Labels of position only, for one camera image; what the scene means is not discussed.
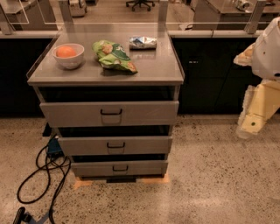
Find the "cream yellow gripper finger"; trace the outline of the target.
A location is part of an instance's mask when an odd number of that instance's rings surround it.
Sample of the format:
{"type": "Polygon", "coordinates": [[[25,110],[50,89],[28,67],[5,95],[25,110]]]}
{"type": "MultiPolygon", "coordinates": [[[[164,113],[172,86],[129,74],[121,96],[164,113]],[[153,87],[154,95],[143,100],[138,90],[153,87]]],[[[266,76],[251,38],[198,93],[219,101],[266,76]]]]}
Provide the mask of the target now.
{"type": "Polygon", "coordinates": [[[237,136],[247,139],[257,135],[279,109],[279,81],[262,80],[256,87],[249,85],[245,91],[242,112],[238,120],[237,136]]]}

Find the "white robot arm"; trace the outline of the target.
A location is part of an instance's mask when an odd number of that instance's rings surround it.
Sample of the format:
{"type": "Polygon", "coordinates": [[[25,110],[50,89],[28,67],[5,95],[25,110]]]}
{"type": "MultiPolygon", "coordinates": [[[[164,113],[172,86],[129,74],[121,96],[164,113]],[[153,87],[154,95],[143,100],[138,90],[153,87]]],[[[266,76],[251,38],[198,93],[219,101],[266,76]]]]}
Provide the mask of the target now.
{"type": "Polygon", "coordinates": [[[236,134],[241,138],[257,135],[280,109],[280,17],[274,18],[257,40],[234,58],[240,66],[251,66],[262,79],[245,91],[236,134]]]}

